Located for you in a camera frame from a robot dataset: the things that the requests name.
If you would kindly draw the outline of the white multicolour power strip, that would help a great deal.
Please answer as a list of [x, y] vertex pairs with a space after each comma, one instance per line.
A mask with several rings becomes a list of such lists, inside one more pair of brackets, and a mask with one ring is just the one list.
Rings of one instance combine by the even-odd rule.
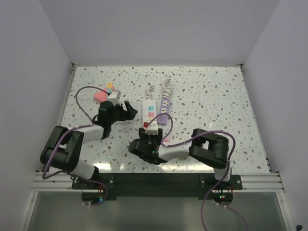
[[148, 123], [156, 117], [156, 101], [143, 100], [142, 101], [142, 122]]

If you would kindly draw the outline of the purple power strip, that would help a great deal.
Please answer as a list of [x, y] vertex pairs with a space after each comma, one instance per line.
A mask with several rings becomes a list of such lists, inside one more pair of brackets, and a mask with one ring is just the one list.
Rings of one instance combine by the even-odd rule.
[[160, 106], [160, 114], [163, 114], [161, 116], [158, 117], [157, 119], [157, 123], [160, 126], [165, 126], [167, 124], [168, 121], [168, 116], [166, 114], [169, 113], [170, 111], [170, 106], [171, 106], [171, 101], [168, 98], [162, 98], [161, 101], [161, 106]]

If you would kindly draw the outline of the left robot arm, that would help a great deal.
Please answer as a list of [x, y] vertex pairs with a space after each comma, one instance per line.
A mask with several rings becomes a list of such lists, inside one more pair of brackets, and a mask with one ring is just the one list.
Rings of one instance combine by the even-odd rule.
[[116, 122], [133, 120], [138, 111], [129, 101], [124, 104], [100, 103], [98, 114], [90, 119], [90, 125], [76, 128], [55, 126], [40, 156], [45, 165], [42, 178], [51, 178], [59, 173], [66, 173], [82, 179], [89, 189], [100, 183], [99, 170], [80, 159], [83, 144], [106, 139]]

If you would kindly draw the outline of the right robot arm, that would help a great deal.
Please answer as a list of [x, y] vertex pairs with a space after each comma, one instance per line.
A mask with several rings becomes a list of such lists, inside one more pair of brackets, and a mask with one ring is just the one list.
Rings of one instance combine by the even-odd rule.
[[176, 158], [192, 157], [214, 169], [214, 183], [220, 189], [231, 184], [230, 154], [228, 138], [219, 135], [219, 131], [193, 130], [192, 137], [177, 144], [164, 144], [163, 130], [158, 134], [148, 134], [139, 128], [139, 138], [134, 139], [128, 151], [143, 161], [160, 165]]

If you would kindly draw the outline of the pink triangular power strip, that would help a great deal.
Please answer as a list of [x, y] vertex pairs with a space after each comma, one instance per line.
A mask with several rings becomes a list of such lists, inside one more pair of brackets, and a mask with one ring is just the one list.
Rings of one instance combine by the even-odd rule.
[[[103, 89], [103, 90], [106, 91], [107, 93], [112, 93], [113, 91], [115, 91], [115, 88], [114, 88], [114, 86], [111, 82], [108, 82], [106, 84], [105, 89]], [[97, 103], [107, 101], [107, 99], [108, 99], [108, 95], [101, 90], [94, 94], [94, 100]]]

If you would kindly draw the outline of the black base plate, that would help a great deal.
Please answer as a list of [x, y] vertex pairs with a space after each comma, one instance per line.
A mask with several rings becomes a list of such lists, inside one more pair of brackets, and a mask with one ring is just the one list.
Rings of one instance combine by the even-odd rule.
[[82, 200], [98, 199], [98, 193], [107, 200], [118, 197], [196, 197], [202, 199], [218, 181], [213, 173], [101, 173], [97, 183], [74, 180], [73, 190], [82, 190]]

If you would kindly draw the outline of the aluminium frame rail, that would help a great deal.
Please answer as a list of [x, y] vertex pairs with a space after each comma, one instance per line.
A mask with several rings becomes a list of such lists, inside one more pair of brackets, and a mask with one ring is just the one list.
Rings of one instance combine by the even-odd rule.
[[284, 187], [279, 173], [240, 174], [245, 193], [282, 193]]

